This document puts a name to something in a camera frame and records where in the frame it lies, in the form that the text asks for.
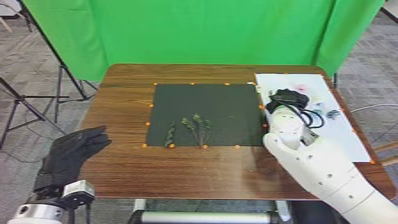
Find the cable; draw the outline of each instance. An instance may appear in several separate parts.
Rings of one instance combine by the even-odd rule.
[[[69,218],[67,218],[67,224],[75,224],[75,209],[73,208],[69,208],[67,209],[69,210]]]
[[[364,110],[364,109],[369,109],[369,108],[375,108],[375,107],[387,107],[387,106],[391,106],[391,107],[398,107],[398,104],[377,104],[377,105],[371,105],[371,106],[366,106],[366,107],[361,107],[361,108],[357,108],[355,110],[352,110],[350,112],[354,113],[354,112],[357,112],[357,111],[361,111],[361,110]]]
[[[357,111],[361,111],[361,110],[366,110],[366,109],[369,109],[369,108],[375,108],[375,107],[396,107],[398,106],[398,104],[394,104],[394,103],[391,103],[391,104],[375,104],[375,105],[371,105],[371,106],[366,106],[366,107],[361,107],[361,108],[357,108],[355,110],[352,110],[350,112],[354,113],[354,112],[357,112]],[[393,130],[393,128],[398,126],[398,123],[391,126],[391,128],[387,129],[387,131],[377,136],[377,138],[375,138],[375,140],[371,141],[371,143],[375,143],[377,141],[378,141],[378,139],[384,137],[384,135],[389,133],[389,131]]]
[[[85,224],[91,224],[91,203],[85,205]]]
[[[306,127],[307,127],[309,129],[314,129],[314,128],[322,128],[322,127],[323,127],[323,125],[325,125],[325,119],[323,119],[323,117],[320,116],[320,114],[318,114],[314,111],[293,107],[293,106],[291,106],[290,104],[286,104],[281,100],[277,100],[275,97],[272,97],[272,96],[270,96],[270,99],[275,100],[277,103],[281,103],[281,104],[284,105],[284,107],[291,110],[291,112],[293,112],[295,115],[298,116],[298,118],[300,118],[300,120],[302,120],[302,123],[304,123],[304,125],[306,125]],[[322,124],[320,124],[318,126],[311,126],[311,125],[313,125],[313,117],[311,117],[311,115],[309,115],[306,112],[313,113],[313,114],[318,116],[318,118],[320,118],[320,122],[322,122]]]
[[[313,127],[309,127],[309,128],[322,128],[323,126],[325,126],[325,119],[323,119],[323,117],[320,116],[320,114],[313,111],[313,110],[307,110],[307,109],[302,109],[306,112],[309,112],[309,113],[313,113],[316,116],[318,116],[318,118],[320,118],[320,125],[318,126],[313,126]]]

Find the metal stand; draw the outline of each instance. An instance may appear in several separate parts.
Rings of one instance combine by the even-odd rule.
[[[39,23],[37,23],[37,21],[35,21],[35,19],[34,19],[34,16],[32,16],[32,13],[30,13],[28,8],[27,8],[27,6],[25,6],[25,3],[23,3],[21,0],[18,0],[18,2],[19,2],[19,4],[21,4],[21,9],[23,9],[25,14],[27,14],[27,18],[28,18],[27,22],[32,23],[32,24],[35,25],[35,28],[37,28],[37,30],[39,30],[39,33],[41,33],[41,36],[43,36],[43,39],[44,39],[44,42],[46,42],[46,45],[48,45],[48,47],[50,47],[50,49],[51,49],[53,55],[55,55],[57,60],[59,60],[59,63],[60,63],[60,66],[59,66],[59,83],[57,83],[57,102],[55,102],[55,123],[57,123],[57,121],[59,121],[59,118],[57,118],[57,116],[59,116],[59,104],[60,104],[60,103],[66,103],[66,102],[71,102],[71,101],[85,101],[85,100],[89,100],[91,97],[94,96],[94,95],[91,95],[91,96],[87,95],[87,93],[85,93],[85,91],[83,91],[83,85],[82,85],[82,83],[85,83],[85,84],[91,86],[91,88],[92,88],[94,90],[98,90],[98,88],[94,87],[94,85],[92,85],[92,84],[89,83],[89,81],[85,81],[85,80],[83,80],[83,82],[80,82],[80,85],[78,85],[78,81],[76,81],[76,79],[75,79],[75,77],[73,77],[73,75],[71,75],[71,71],[69,71],[69,69],[67,69],[64,60],[62,60],[62,58],[60,58],[60,56],[59,56],[57,50],[55,50],[55,48],[53,48],[51,42],[50,42],[50,40],[48,40],[46,34],[44,34],[44,32],[43,32]],[[73,83],[73,85],[75,85],[75,88],[76,88],[76,90],[78,90],[80,97],[82,97],[80,99],[76,99],[76,100],[67,100],[67,101],[60,101],[60,100],[59,100],[59,99],[62,98],[62,97],[60,97],[62,71],[66,72],[67,78],[69,78],[69,80],[71,80],[71,83]]]
[[[37,121],[44,121],[48,126],[66,135],[66,132],[59,128],[57,124],[46,118],[46,112],[50,110],[50,107],[51,107],[55,99],[69,98],[69,96],[25,96],[25,95],[19,95],[19,93],[12,89],[9,83],[5,82],[3,78],[0,78],[0,84],[5,87],[5,89],[7,89],[7,94],[14,97],[14,105],[12,105],[9,120],[7,120],[7,123],[5,123],[3,135],[2,135],[2,139],[0,139],[0,150],[2,150],[9,132],[14,131],[18,128],[21,128],[23,126],[27,126],[28,124],[32,124]],[[46,105],[46,109],[44,109],[43,113],[39,112],[39,110],[35,109],[32,104],[27,102],[27,99],[35,99],[35,98],[39,98],[39,99],[51,99],[50,103]],[[28,111],[35,115],[35,119],[30,120],[28,122],[25,122],[23,124],[16,125],[14,127],[11,127],[12,119],[14,119],[14,115],[16,115],[16,108],[18,108],[19,104],[27,107]]]

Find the black wire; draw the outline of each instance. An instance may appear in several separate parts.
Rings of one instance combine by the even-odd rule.
[[[91,224],[91,203],[85,205],[85,224]]]
[[[272,98],[272,100],[275,100],[275,101],[284,105],[284,107],[288,107],[288,109],[291,110],[291,112],[293,112],[295,115],[298,116],[298,118],[300,118],[300,120],[302,120],[302,123],[304,123],[306,127],[307,127],[309,129],[313,129],[313,128],[322,128],[323,125],[325,125],[325,119],[323,119],[323,117],[320,116],[320,114],[318,114],[314,111],[311,111],[311,110],[307,110],[307,109],[300,109],[300,108],[297,108],[297,110],[300,111],[300,112],[297,112],[297,110],[295,110],[295,108],[293,108],[293,106],[291,106],[290,104],[286,104],[286,103],[284,103],[281,100],[277,100],[274,97],[270,97],[270,98]],[[320,122],[322,122],[322,124],[320,124],[318,126],[311,126],[311,125],[313,125],[313,117],[311,117],[311,115],[309,115],[306,112],[313,113],[313,114],[318,116],[318,118],[320,118]]]
[[[291,110],[291,112],[293,112],[295,115],[298,116],[298,118],[300,118],[300,120],[302,120],[302,123],[304,123],[304,125],[306,125],[306,127],[307,127],[307,122],[306,122],[306,120],[304,120],[304,118],[302,118],[302,115],[300,115],[300,113],[297,112],[295,108],[293,108],[282,101],[279,101],[279,100],[275,100],[275,101],[284,105],[284,107],[288,107],[288,109]]]
[[[325,119],[323,119],[322,115],[313,110],[302,109],[302,111],[313,113],[318,116],[318,118],[320,118],[320,125],[318,126],[311,126],[309,128],[311,129],[313,128],[322,128],[325,126]]]
[[[300,114],[306,115],[306,117],[307,117],[307,127],[311,127],[311,125],[313,125],[313,123],[314,123],[314,119],[313,119],[313,117],[311,117],[311,115],[307,114],[306,111],[300,110]]]
[[[75,224],[75,209],[69,208],[69,219],[67,219],[67,224]]]

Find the white panel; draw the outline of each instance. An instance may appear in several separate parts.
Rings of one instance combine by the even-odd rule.
[[[290,89],[298,91],[309,97],[307,109],[316,109],[314,104],[323,103],[322,110],[327,113],[330,110],[341,112],[341,107],[329,90],[322,75],[314,74],[258,74],[258,91],[263,98],[263,104],[270,102],[272,94],[279,89]],[[354,128],[341,112],[336,120],[325,117],[325,126],[313,129],[314,133],[323,136],[329,141],[339,144],[352,162],[369,162],[369,154],[354,133]]]

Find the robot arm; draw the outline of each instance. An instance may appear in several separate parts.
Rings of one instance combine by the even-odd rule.
[[[291,109],[279,106],[263,142],[293,179],[352,224],[396,223],[396,206],[368,183],[339,146],[318,136],[311,145],[300,144],[307,131]]]
[[[89,205],[94,188],[76,179],[85,160],[108,144],[105,126],[73,132],[53,141],[35,177],[34,193],[9,224],[60,224],[66,211],[73,213],[78,206]]]

